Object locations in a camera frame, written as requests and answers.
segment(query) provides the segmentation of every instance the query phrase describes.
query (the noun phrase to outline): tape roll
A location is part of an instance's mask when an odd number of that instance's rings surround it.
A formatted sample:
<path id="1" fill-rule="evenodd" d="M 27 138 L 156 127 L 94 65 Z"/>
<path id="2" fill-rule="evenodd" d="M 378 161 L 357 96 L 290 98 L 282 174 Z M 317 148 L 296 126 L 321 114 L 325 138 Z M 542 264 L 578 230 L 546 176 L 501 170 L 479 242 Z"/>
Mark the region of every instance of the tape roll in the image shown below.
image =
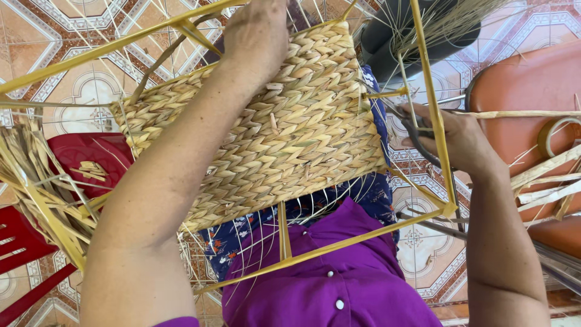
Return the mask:
<path id="1" fill-rule="evenodd" d="M 541 129 L 539 136 L 537 138 L 537 144 L 539 145 L 539 150 L 544 157 L 552 158 L 555 156 L 551 150 L 551 136 L 555 133 L 555 130 L 561 126 L 563 123 L 573 123 L 573 132 L 575 133 L 575 143 L 573 146 L 581 142 L 581 121 L 574 117 L 565 117 L 553 119 L 546 123 Z"/>

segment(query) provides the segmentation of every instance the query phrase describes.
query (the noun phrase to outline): scissors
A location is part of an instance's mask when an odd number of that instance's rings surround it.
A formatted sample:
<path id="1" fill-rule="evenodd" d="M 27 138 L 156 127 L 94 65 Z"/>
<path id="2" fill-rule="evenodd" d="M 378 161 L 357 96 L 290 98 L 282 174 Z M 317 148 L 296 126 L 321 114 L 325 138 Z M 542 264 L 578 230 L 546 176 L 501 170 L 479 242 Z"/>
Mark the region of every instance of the scissors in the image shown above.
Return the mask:
<path id="1" fill-rule="evenodd" d="M 367 91 L 370 94 L 379 93 L 375 91 L 372 87 L 367 85 L 363 80 L 359 81 L 365 85 Z M 431 154 L 428 150 L 426 150 L 426 148 L 419 142 L 420 136 L 425 136 L 432 139 L 436 138 L 434 132 L 431 131 L 431 129 L 428 128 L 428 125 L 426 125 L 426 123 L 424 122 L 424 119 L 418 115 L 415 115 L 415 121 L 418 125 L 418 128 L 420 128 L 418 130 L 414 125 L 414 121 L 410 113 L 403 110 L 401 107 L 397 106 L 395 103 L 393 103 L 391 100 L 387 98 L 377 98 L 377 100 L 383 102 L 387 112 L 392 113 L 395 117 L 397 117 L 401 121 L 401 124 L 406 128 L 407 133 L 410 135 L 411 142 L 414 144 L 414 147 L 418 150 L 418 152 L 422 156 L 424 156 L 424 158 L 426 158 L 432 165 L 438 168 L 442 168 L 442 166 L 440 165 L 440 160 L 433 154 Z"/>

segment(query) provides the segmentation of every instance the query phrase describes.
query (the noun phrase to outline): woven panel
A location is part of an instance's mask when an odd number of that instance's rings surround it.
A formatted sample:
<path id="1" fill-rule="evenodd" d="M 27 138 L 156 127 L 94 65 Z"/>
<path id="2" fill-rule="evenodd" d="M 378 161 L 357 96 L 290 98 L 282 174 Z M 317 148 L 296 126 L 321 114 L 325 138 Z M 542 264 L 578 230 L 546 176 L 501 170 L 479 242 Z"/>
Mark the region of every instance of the woven panel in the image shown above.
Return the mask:
<path id="1" fill-rule="evenodd" d="M 346 22 L 291 37 L 281 70 L 252 99 L 216 152 L 185 221 L 190 229 L 208 228 L 385 167 L 369 102 L 361 96 L 355 57 Z M 135 105 L 124 103 L 138 153 L 179 118 L 211 70 L 145 90 Z M 119 105 L 110 110 L 131 145 Z"/>

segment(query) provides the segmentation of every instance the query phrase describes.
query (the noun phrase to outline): hand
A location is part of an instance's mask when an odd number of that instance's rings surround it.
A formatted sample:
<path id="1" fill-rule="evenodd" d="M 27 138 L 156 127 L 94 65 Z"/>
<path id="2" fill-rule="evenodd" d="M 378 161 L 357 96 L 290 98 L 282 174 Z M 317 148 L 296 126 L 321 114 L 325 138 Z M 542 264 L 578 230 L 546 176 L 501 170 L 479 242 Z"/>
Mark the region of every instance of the hand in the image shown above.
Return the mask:
<path id="1" fill-rule="evenodd" d="M 288 41 L 286 0 L 252 0 L 228 21 L 220 65 L 262 86 L 280 70 Z"/>
<path id="2" fill-rule="evenodd" d="M 408 105 L 402 105 L 401 107 L 407 112 L 410 111 Z M 414 104 L 414 111 L 424 119 L 426 125 L 432 125 L 427 106 Z M 452 167 L 467 172 L 473 179 L 486 178 L 490 173 L 497 173 L 498 171 L 503 171 L 503 169 L 508 172 L 506 163 L 492 149 L 476 118 L 471 115 L 460 115 L 445 111 L 440 111 L 440 113 L 444 121 L 448 157 Z M 421 136 L 419 141 L 426 150 L 437 155 L 435 140 Z M 401 144 L 413 147 L 409 138 L 404 139 Z"/>

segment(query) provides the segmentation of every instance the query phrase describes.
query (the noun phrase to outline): purple shirt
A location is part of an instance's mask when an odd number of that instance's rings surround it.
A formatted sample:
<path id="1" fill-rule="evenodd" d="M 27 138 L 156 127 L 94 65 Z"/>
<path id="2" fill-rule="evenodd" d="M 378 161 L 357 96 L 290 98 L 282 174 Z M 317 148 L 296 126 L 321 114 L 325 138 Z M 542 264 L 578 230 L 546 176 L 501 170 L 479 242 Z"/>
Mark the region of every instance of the purple shirt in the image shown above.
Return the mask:
<path id="1" fill-rule="evenodd" d="M 347 198 L 334 213 L 310 228 L 289 227 L 292 255 L 381 227 L 381 223 Z M 245 275 L 279 262 L 278 232 L 274 237 L 266 237 L 275 230 L 278 227 L 268 225 L 263 225 L 262 231 L 256 229 L 242 248 L 264 236 L 262 245 L 257 243 L 238 254 L 226 279 L 242 276 L 243 261 Z M 442 325 L 406 283 L 389 234 L 226 286 L 223 293 L 223 316 L 228 326 Z"/>

